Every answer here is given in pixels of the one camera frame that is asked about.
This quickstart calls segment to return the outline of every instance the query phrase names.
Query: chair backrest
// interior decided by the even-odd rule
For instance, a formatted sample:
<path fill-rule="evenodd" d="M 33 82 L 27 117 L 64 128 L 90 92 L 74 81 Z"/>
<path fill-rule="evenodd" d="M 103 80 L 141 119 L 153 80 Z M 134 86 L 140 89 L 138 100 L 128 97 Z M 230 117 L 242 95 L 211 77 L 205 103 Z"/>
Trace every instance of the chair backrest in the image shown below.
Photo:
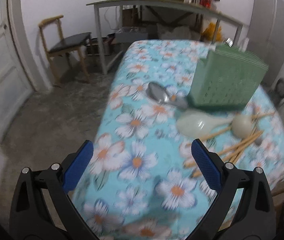
<path fill-rule="evenodd" d="M 54 17 L 51 17 L 51 18 L 47 18 L 47 19 L 44 19 L 42 20 L 39 24 L 38 24 L 38 27 L 40 29 L 40 35 L 41 35 L 41 38 L 42 38 L 42 42 L 43 42 L 43 47 L 44 47 L 44 50 L 45 52 L 48 54 L 48 48 L 47 48 L 47 44 L 46 44 L 46 41 L 45 41 L 45 37 L 44 37 L 44 31 L 43 29 L 51 24 L 51 23 L 57 23 L 57 29 L 58 29 L 58 33 L 59 33 L 59 37 L 61 40 L 64 39 L 63 37 L 63 32 L 62 32 L 62 25 L 61 25 L 61 18 L 63 18 L 64 15 L 58 15 L 58 16 L 54 16 Z"/>

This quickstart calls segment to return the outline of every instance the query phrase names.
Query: blue gripper pad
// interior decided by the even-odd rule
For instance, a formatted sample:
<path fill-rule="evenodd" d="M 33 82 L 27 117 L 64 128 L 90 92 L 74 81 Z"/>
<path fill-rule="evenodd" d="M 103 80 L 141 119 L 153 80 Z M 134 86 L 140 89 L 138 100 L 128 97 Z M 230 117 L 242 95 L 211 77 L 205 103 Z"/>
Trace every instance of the blue gripper pad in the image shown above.
<path fill-rule="evenodd" d="M 88 141 L 64 173 L 62 187 L 66 194 L 75 189 L 92 156 L 93 143 Z"/>
<path fill-rule="evenodd" d="M 207 154 L 208 150 L 201 143 L 194 140 L 191 152 L 210 189 L 220 192 L 222 188 L 221 173 Z"/>

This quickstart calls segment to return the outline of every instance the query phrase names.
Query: black chair seat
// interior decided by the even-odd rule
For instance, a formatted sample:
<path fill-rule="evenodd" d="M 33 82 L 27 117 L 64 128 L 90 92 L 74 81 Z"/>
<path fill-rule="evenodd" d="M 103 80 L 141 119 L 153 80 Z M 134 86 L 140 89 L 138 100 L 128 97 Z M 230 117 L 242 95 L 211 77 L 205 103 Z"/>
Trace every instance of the black chair seat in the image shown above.
<path fill-rule="evenodd" d="M 58 52 L 58 51 L 69 49 L 69 48 L 76 47 L 76 46 L 85 45 L 86 40 L 89 38 L 90 34 L 91 34 L 90 32 L 79 33 L 79 34 L 64 38 L 63 40 L 55 44 L 50 49 L 49 53 Z"/>

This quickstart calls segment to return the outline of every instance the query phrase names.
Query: table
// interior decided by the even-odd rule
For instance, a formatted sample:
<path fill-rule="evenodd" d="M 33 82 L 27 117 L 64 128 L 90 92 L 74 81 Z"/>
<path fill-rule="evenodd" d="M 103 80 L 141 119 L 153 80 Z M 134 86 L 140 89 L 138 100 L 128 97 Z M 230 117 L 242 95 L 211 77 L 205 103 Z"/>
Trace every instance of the table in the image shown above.
<path fill-rule="evenodd" d="M 194 41 L 137 41 L 126 52 L 112 84 L 94 144 L 93 158 L 80 179 L 73 203 L 103 239 L 185 239 L 216 193 L 202 176 L 191 179 L 191 138 L 179 134 L 178 110 L 146 97 L 147 84 L 165 85 L 171 98 L 189 92 L 197 60 L 211 45 Z M 259 87 L 244 114 L 275 111 Z M 235 113 L 215 113 L 229 117 Z M 284 128 L 279 115 L 258 122 L 260 147 L 248 147 L 236 166 L 262 167 L 271 189 L 284 180 Z M 212 152 L 237 143 L 230 131 L 205 142 Z M 238 190 L 226 222 L 235 213 Z"/>
<path fill-rule="evenodd" d="M 106 74 L 109 68 L 113 65 L 117 58 L 119 58 L 123 51 L 120 51 L 108 65 L 105 63 L 104 57 L 104 46 L 103 46 L 103 39 L 101 34 L 101 20 L 100 20 L 100 8 L 104 7 L 112 7 L 112 6 L 119 6 L 120 8 L 120 16 L 119 16 L 119 28 L 122 27 L 122 10 L 124 5 L 143 5 L 143 6 L 156 6 L 156 7 L 166 7 L 166 8 L 173 8 L 178 9 L 186 12 L 191 13 L 199 13 L 204 14 L 212 18 L 216 18 L 216 27 L 213 35 L 212 43 L 215 43 L 215 39 L 218 33 L 218 28 L 220 25 L 220 21 L 227 22 L 231 25 L 236 26 L 236 33 L 234 36 L 234 44 L 237 44 L 240 34 L 242 31 L 242 27 L 245 25 L 244 23 L 230 17 L 227 15 L 222 14 L 221 12 L 205 8 L 201 5 L 191 4 L 191 3 L 183 3 L 180 1 L 175 0 L 106 0 L 94 3 L 88 3 L 87 6 L 94 5 L 94 15 L 95 15 L 95 27 L 97 32 L 97 39 L 99 45 L 99 54 L 100 54 L 100 61 L 102 65 L 102 71 Z"/>

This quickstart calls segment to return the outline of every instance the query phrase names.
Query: green plastic container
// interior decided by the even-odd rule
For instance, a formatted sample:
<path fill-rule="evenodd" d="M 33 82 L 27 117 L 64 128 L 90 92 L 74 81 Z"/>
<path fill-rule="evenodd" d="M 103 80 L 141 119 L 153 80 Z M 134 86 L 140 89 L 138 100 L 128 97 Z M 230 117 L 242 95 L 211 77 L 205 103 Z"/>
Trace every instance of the green plastic container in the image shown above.
<path fill-rule="evenodd" d="M 252 52 L 218 45 L 199 59 L 189 103 L 206 111 L 242 110 L 260 85 L 268 66 Z"/>

